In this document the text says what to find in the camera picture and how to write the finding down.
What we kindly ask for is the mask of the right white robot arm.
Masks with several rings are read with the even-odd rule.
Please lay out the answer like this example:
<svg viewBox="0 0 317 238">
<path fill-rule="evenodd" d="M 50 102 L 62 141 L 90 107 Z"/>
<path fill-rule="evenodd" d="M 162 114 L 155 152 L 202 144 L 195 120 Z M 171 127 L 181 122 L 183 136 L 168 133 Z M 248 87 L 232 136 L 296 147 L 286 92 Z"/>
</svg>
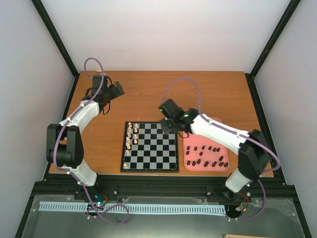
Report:
<svg viewBox="0 0 317 238">
<path fill-rule="evenodd" d="M 271 159 L 262 132 L 247 132 L 224 125 L 201 111 L 190 108 L 184 111 L 172 99 L 164 101 L 159 107 L 164 118 L 160 124 L 164 132 L 186 132 L 211 139 L 225 146 L 238 156 L 238 167 L 225 181 L 227 190 L 238 193 L 252 181 L 260 178 Z"/>
</svg>

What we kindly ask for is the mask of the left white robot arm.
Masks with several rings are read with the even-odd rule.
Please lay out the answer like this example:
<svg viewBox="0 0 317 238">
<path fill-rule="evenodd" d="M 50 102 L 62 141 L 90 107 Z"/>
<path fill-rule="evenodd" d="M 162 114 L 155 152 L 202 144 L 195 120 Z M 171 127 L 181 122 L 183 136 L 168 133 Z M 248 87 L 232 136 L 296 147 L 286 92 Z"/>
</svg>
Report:
<svg viewBox="0 0 317 238">
<path fill-rule="evenodd" d="M 47 128 L 47 161 L 72 175 L 78 184 L 86 186 L 85 193 L 94 200 L 102 196 L 103 187 L 96 183 L 97 173 L 84 160 L 81 133 L 94 117 L 104 112 L 111 100 L 123 94 L 118 81 L 113 83 L 105 74 L 95 75 L 92 87 L 86 91 L 77 109 L 60 123 L 52 123 Z"/>
</svg>

